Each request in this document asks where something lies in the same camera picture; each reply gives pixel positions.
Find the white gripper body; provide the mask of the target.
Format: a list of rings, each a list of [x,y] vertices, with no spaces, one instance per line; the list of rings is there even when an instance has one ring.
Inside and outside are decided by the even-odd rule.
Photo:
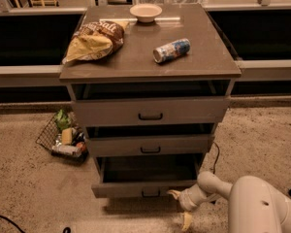
[[[194,212],[201,204],[212,202],[218,197],[219,195],[215,191],[194,184],[179,194],[178,201],[186,212]]]

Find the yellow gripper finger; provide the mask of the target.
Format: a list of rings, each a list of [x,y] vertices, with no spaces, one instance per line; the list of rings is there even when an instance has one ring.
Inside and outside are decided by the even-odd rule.
[[[178,190],[171,189],[171,190],[168,190],[167,193],[169,195],[172,195],[175,200],[178,200],[180,197],[180,191],[178,191]]]
[[[192,222],[192,214],[190,212],[184,212],[183,214],[183,222],[181,231],[185,232],[189,229],[191,222]]]

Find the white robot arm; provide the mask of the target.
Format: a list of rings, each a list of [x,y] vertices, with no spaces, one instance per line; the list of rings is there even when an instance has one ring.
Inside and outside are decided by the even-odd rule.
[[[183,209],[181,231],[191,225],[192,213],[202,203],[222,197],[228,201],[229,233],[291,233],[291,199],[268,182],[243,176],[226,183],[212,172],[202,172],[194,185],[168,191]]]

